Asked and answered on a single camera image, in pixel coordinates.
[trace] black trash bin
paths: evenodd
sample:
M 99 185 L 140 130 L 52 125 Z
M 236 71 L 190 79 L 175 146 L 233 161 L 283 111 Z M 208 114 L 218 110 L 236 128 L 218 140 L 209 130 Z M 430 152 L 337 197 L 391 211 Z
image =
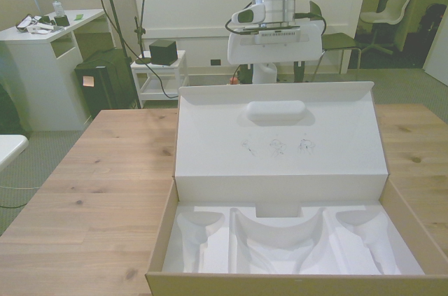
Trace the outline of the black trash bin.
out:
M 103 109 L 127 109 L 135 100 L 134 82 L 120 49 L 96 52 L 75 73 L 92 118 Z

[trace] box lid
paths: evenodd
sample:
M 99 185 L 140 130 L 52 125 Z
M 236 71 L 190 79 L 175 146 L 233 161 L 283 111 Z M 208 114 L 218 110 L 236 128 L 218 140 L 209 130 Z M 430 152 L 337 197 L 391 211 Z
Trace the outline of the box lid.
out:
M 175 169 L 180 200 L 379 199 L 388 172 L 373 85 L 182 87 Z

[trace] foam handle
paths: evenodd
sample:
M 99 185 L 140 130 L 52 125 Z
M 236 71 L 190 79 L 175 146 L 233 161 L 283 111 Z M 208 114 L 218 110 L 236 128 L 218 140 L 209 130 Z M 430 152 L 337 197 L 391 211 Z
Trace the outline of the foam handle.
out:
M 307 107 L 300 100 L 252 101 L 246 107 L 250 121 L 299 121 L 305 117 Z

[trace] wall panel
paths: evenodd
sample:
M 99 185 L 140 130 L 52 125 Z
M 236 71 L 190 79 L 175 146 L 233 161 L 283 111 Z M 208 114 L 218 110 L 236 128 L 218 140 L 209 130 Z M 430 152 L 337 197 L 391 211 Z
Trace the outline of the wall panel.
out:
M 233 13 L 241 10 L 250 1 L 147 0 L 143 22 L 146 28 L 145 46 L 158 38 L 172 38 L 177 41 L 178 48 L 187 51 L 189 68 L 206 68 L 210 66 L 210 59 L 221 59 L 223 65 L 229 66 L 228 32 L 224 24 Z M 327 19 L 329 34 L 343 31 L 354 36 L 362 0 L 318 0 L 317 3 Z M 136 0 L 136 4 L 137 8 L 140 8 L 141 0 Z M 308 10 L 308 1 L 297 2 L 297 12 Z M 332 55 L 323 61 L 320 71 L 337 71 L 338 67 L 338 55 L 332 52 Z

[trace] white robot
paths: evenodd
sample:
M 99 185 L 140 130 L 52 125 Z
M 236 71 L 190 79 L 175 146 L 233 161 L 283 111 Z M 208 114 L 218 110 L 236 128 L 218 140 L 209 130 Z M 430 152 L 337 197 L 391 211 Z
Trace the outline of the white robot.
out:
M 322 22 L 296 24 L 295 0 L 252 0 L 226 24 L 231 31 L 227 59 L 231 64 L 253 64 L 253 83 L 276 83 L 273 62 L 318 60 L 322 55 Z M 230 22 L 244 28 L 231 29 Z

